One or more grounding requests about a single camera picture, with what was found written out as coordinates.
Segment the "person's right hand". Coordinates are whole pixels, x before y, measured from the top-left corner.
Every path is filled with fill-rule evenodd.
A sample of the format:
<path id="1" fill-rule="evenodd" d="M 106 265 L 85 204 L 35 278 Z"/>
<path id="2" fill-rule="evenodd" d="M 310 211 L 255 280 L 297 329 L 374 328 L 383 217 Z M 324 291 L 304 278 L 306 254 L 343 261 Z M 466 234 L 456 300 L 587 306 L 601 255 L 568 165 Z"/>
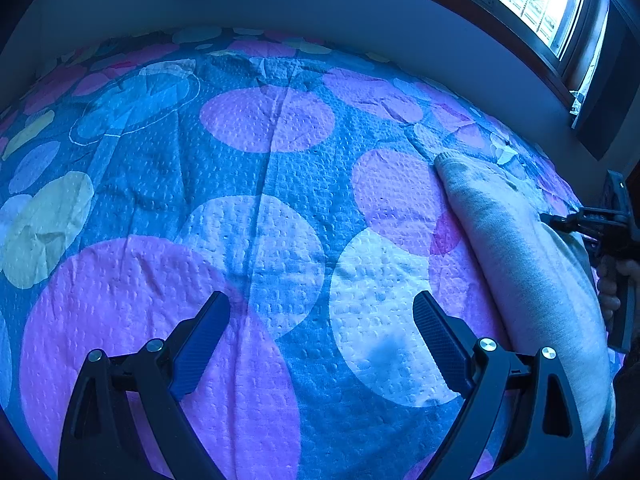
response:
<path id="1" fill-rule="evenodd" d="M 614 313 L 620 310 L 620 293 L 617 291 L 616 278 L 626 276 L 639 286 L 640 266 L 637 261 L 618 261 L 611 256 L 604 256 L 597 267 L 598 299 L 605 327 L 612 330 L 615 322 Z"/>

